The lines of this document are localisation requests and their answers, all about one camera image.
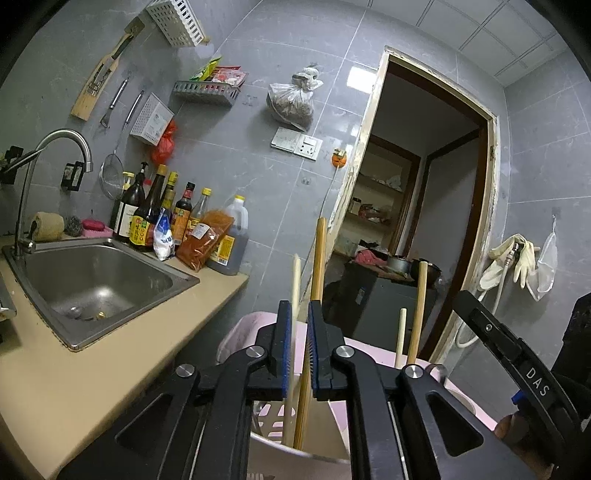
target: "faucet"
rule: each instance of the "faucet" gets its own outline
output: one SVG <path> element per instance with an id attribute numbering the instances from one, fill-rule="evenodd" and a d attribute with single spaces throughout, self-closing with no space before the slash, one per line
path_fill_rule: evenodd
<path id="1" fill-rule="evenodd" d="M 23 238 L 22 217 L 24 216 L 25 209 L 27 207 L 29 190 L 31 188 L 31 180 L 33 179 L 33 171 L 35 170 L 37 158 L 39 157 L 41 152 L 45 150 L 46 146 L 48 146 L 51 142 L 58 138 L 69 138 L 70 140 L 76 142 L 80 147 L 80 150 L 82 151 L 82 157 L 84 159 L 84 172 L 88 173 L 93 170 L 92 153 L 90 152 L 90 147 L 86 139 L 80 133 L 74 130 L 70 130 L 68 128 L 60 128 L 47 134 L 46 137 L 39 142 L 35 150 L 32 150 L 20 156 L 19 158 L 14 160 L 6 169 L 0 172 L 0 174 L 6 174 L 10 171 L 22 167 L 23 165 L 29 165 L 27 168 L 27 176 L 25 177 L 25 182 L 22 185 L 21 203 L 18 206 L 17 225 L 15 227 L 14 233 L 13 255 L 15 258 L 21 257 L 23 252 L 32 253 L 35 250 L 35 243 L 33 242 L 33 240 L 31 238 Z"/>

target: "sponge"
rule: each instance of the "sponge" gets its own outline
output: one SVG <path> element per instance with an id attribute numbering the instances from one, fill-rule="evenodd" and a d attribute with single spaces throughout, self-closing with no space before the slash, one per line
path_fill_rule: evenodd
<path id="1" fill-rule="evenodd" d="M 64 231 L 64 219 L 57 213 L 37 212 L 31 222 L 35 242 L 60 240 Z"/>
<path id="2" fill-rule="evenodd" d="M 65 219 L 66 226 L 64 227 L 64 233 L 70 236 L 82 235 L 82 222 L 76 215 L 71 215 Z"/>

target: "wall shelf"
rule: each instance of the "wall shelf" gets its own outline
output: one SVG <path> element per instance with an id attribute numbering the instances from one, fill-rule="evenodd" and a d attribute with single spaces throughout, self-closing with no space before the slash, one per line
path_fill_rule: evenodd
<path id="1" fill-rule="evenodd" d="M 361 183 L 371 189 L 385 193 L 386 195 L 394 195 L 394 196 L 404 195 L 404 192 L 401 192 L 400 190 L 393 189 L 392 187 L 389 187 L 388 185 L 380 183 L 377 180 L 374 180 L 372 177 L 368 177 L 367 175 L 363 175 L 362 173 L 359 173 L 357 175 L 357 180 L 359 183 Z"/>
<path id="2" fill-rule="evenodd" d="M 389 225 L 384 225 L 383 223 L 372 222 L 371 220 L 367 220 L 367 218 L 360 217 L 359 215 L 355 215 L 354 213 L 351 213 L 351 212 L 347 212 L 345 214 L 345 219 L 349 219 L 353 222 L 359 222 L 363 226 L 374 228 L 376 230 L 381 230 L 382 232 L 385 232 L 390 228 Z"/>

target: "soy sauce bottle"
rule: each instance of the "soy sauce bottle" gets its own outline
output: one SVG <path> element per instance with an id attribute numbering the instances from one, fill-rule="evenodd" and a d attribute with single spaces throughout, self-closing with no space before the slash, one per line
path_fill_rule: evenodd
<path id="1" fill-rule="evenodd" d="M 188 182 L 183 197 L 174 206 L 173 217 L 170 220 L 170 230 L 173 233 L 175 248 L 178 248 L 183 241 L 184 231 L 187 228 L 189 215 L 191 215 L 191 210 L 193 209 L 191 198 L 193 197 L 194 189 L 195 184 Z"/>

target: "pot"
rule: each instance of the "pot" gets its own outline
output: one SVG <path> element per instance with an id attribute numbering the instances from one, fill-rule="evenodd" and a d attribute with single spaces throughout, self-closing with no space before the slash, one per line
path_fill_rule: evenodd
<path id="1" fill-rule="evenodd" d="M 412 260 L 409 270 L 409 274 L 414 281 L 418 281 L 418 265 L 420 262 L 427 262 L 427 288 L 430 288 L 441 275 L 441 270 L 437 265 L 432 264 L 429 260 L 425 260 L 424 258 L 416 258 Z"/>
<path id="2" fill-rule="evenodd" d="M 411 262 L 409 262 L 409 260 L 404 257 L 400 257 L 398 255 L 388 257 L 388 268 L 401 275 L 408 275 L 410 265 Z"/>

